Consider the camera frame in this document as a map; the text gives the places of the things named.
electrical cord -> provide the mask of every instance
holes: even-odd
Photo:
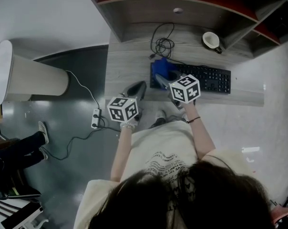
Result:
[[[70,156],[70,154],[71,154],[71,152],[72,152],[73,146],[71,145],[71,148],[70,148],[70,149],[69,149],[69,146],[70,146],[70,144],[72,144],[72,141],[73,141],[74,139],[87,140],[87,139],[90,138],[95,132],[102,131],[102,130],[105,130],[105,129],[110,129],[110,130],[113,130],[113,131],[116,131],[116,132],[121,132],[120,130],[116,130],[116,129],[112,128],[112,127],[105,126],[105,121],[102,119],[102,117],[100,117],[100,120],[103,121],[104,125],[103,125],[103,126],[99,126],[99,127],[98,127],[99,129],[91,131],[86,137],[74,136],[74,137],[72,137],[72,138],[70,139],[70,141],[68,142],[68,145],[66,146],[66,155],[65,155],[65,157],[63,157],[63,158],[58,158],[58,157],[56,157],[55,155],[53,155],[49,150],[47,150],[45,147],[42,147],[42,149],[43,149],[47,154],[49,154],[51,157],[53,157],[53,158],[55,158],[55,159],[57,159],[57,160],[59,160],[59,161],[62,161],[62,160],[67,159],[67,158]]]
[[[66,70],[66,72],[70,72],[70,73],[75,77],[75,79],[77,80],[78,84],[79,84],[81,87],[83,87],[83,88],[85,88],[85,89],[88,90],[88,92],[90,93],[92,99],[96,102],[98,109],[100,109],[100,105],[99,105],[99,103],[96,101],[96,99],[95,99],[95,97],[93,96],[93,94],[92,94],[92,92],[90,91],[90,89],[89,89],[88,87],[82,85],[82,84],[79,82],[79,80],[78,80],[78,78],[76,77],[76,75],[75,75],[72,71],[67,71],[67,70]],[[58,157],[56,157],[55,155],[53,155],[49,150],[47,150],[45,147],[42,147],[42,149],[43,149],[48,155],[50,155],[51,157],[53,157],[53,158],[55,158],[55,159],[57,159],[57,160],[59,160],[59,161],[62,161],[62,160],[67,159],[67,158],[70,156],[71,151],[72,151],[72,148],[73,148],[72,142],[73,142],[74,139],[87,140],[87,139],[90,138],[95,132],[102,131],[102,130],[104,130],[104,129],[110,129],[110,130],[113,130],[113,131],[116,131],[116,132],[120,132],[119,130],[116,130],[116,129],[112,128],[112,127],[107,127],[106,124],[105,124],[105,121],[102,119],[102,117],[100,117],[100,120],[103,121],[104,125],[103,125],[103,126],[98,126],[99,129],[91,131],[86,137],[73,136],[73,137],[69,140],[68,145],[66,146],[66,155],[65,155],[65,157],[63,157],[63,158],[58,158]]]
[[[160,39],[158,39],[156,42],[155,42],[155,47],[154,47],[154,50],[153,50],[153,41],[154,41],[154,36],[157,32],[157,30],[161,27],[161,26],[164,26],[166,24],[172,24],[173,25],[173,28],[171,30],[171,32],[168,34],[167,37],[162,37]],[[172,56],[172,49],[174,48],[175,46],[175,43],[174,41],[172,41],[171,39],[168,39],[170,37],[170,35],[172,34],[172,32],[174,31],[175,29],[175,24],[172,23],[172,22],[167,22],[167,23],[163,23],[161,25],[159,25],[155,31],[153,32],[153,36],[152,36],[152,39],[150,41],[150,49],[151,51],[153,51],[153,54],[150,55],[150,59],[154,58],[155,55],[159,55],[161,57],[164,57],[164,58],[167,58],[168,60],[171,60],[171,61],[175,61],[175,62],[178,62],[178,63],[181,63],[181,64],[185,64],[181,61],[178,61],[178,60],[174,60],[174,59],[171,59],[171,56]]]
[[[96,104],[97,104],[97,108],[100,109],[99,103],[96,101],[95,97],[93,96],[93,94],[91,93],[91,91],[89,90],[89,88],[86,87],[86,86],[84,86],[84,85],[82,85],[82,84],[79,82],[79,80],[77,79],[76,75],[75,75],[72,71],[66,71],[66,72],[70,72],[70,73],[75,77],[75,79],[77,80],[78,84],[79,84],[81,87],[87,89],[87,90],[90,92],[91,97],[93,98],[93,100],[94,100],[94,101],[96,102]]]

power strip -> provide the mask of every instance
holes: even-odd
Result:
[[[98,128],[98,124],[100,122],[100,117],[101,117],[101,110],[100,109],[94,109],[93,115],[92,115],[91,128],[93,128],[93,129]]]

trash can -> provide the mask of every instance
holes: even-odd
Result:
[[[68,85],[65,70],[14,55],[8,40],[0,43],[0,104],[27,101],[32,94],[59,96]]]

bracelet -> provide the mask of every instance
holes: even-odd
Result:
[[[199,119],[199,118],[200,118],[200,116],[199,116],[199,117],[196,117],[196,118],[193,119],[193,120],[187,121],[186,123],[190,124],[190,123],[194,122],[196,119]]]
[[[129,129],[131,129],[132,131],[134,131],[134,126],[129,125],[128,123],[122,124],[122,125],[121,125],[121,129],[122,129],[123,127],[129,128]]]

black and white cube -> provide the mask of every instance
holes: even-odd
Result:
[[[199,81],[191,74],[170,84],[170,88],[173,99],[185,104],[190,103],[201,95]]]
[[[107,105],[111,120],[127,123],[139,114],[134,98],[113,97]]]

